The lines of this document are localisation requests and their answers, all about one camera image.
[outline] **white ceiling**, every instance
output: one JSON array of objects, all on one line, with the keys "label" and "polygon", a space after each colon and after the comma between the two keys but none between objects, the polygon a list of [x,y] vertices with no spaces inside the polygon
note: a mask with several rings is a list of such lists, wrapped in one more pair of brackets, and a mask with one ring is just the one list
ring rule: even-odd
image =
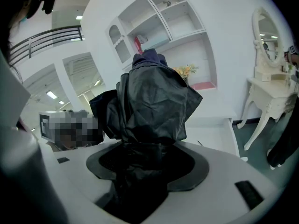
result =
[{"label": "white ceiling", "polygon": [[[69,57],[64,61],[64,66],[77,95],[89,90],[97,80],[101,80],[90,53]],[[22,111],[21,118],[30,129],[38,127],[39,112],[59,110],[63,106],[59,104],[60,100],[65,104],[69,102],[54,64],[32,75],[24,81],[23,85],[30,92],[31,97]],[[57,98],[50,98],[46,95],[47,91],[52,91]]]},{"label": "white ceiling", "polygon": [[80,25],[77,16],[82,16],[90,0],[56,0],[52,12],[52,29]]},{"label": "white ceiling", "polygon": [[258,26],[260,33],[265,33],[266,35],[277,35],[278,31],[276,30],[274,23],[268,18],[263,18],[259,20]]}]

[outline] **vanity table leg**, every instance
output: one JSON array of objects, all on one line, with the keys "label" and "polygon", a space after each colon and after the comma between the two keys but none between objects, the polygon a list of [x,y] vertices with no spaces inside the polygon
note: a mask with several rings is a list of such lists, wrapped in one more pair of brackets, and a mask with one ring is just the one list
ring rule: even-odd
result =
[{"label": "vanity table leg", "polygon": [[279,122],[279,119],[281,116],[282,116],[282,114],[277,119],[275,119],[275,123]]},{"label": "vanity table leg", "polygon": [[252,95],[249,94],[249,96],[248,96],[248,98],[246,100],[246,103],[245,103],[244,112],[243,112],[243,115],[242,115],[242,122],[240,124],[237,124],[238,129],[241,129],[244,126],[244,124],[246,123],[247,116],[248,116],[249,106],[250,106],[250,104],[251,104],[252,101],[253,101],[252,100]]},{"label": "vanity table leg", "polygon": [[258,137],[258,135],[261,133],[261,131],[265,128],[268,120],[269,120],[269,112],[264,111],[262,113],[261,119],[258,122],[258,125],[257,125],[255,131],[253,132],[251,138],[245,144],[244,150],[248,150],[250,148],[250,146],[253,143],[253,141]]}]

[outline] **yellow flowers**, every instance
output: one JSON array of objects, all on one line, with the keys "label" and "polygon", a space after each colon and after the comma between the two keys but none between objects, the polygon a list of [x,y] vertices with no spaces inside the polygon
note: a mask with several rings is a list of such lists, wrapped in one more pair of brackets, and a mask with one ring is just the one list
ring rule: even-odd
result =
[{"label": "yellow flowers", "polygon": [[190,73],[195,74],[198,67],[195,67],[194,64],[187,66],[180,66],[173,68],[182,78],[188,78]]}]

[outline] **black cape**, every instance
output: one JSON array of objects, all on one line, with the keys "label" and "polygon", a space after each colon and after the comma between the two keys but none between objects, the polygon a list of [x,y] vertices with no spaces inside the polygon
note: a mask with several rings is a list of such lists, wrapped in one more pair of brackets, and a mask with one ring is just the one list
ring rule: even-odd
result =
[{"label": "black cape", "polygon": [[117,177],[106,211],[140,223],[163,202],[171,166],[167,154],[173,153],[173,143],[186,138],[185,122],[201,101],[154,49],[136,54],[116,89],[90,101],[106,135],[122,140],[111,160]]}]

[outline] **balcony railing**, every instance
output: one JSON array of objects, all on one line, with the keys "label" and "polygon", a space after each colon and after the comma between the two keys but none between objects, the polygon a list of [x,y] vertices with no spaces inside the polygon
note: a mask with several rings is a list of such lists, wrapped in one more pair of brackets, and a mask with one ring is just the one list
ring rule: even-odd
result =
[{"label": "balcony railing", "polygon": [[11,58],[9,63],[15,65],[20,61],[30,59],[33,55],[46,49],[80,40],[84,40],[81,26],[69,26],[48,30],[29,37],[13,46],[10,49]]}]

